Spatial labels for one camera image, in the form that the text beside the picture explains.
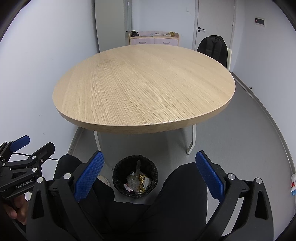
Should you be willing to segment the person's left hand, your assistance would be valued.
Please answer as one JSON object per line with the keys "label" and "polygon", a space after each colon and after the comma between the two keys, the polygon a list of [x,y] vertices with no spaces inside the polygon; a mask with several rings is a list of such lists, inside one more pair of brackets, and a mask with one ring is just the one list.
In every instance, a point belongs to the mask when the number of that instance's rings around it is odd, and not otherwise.
{"label": "person's left hand", "polygon": [[3,204],[3,208],[5,209],[7,215],[10,219],[16,219],[21,224],[27,224],[27,216],[28,216],[28,201],[25,198],[25,195],[22,194],[18,197],[14,198],[14,207]]}

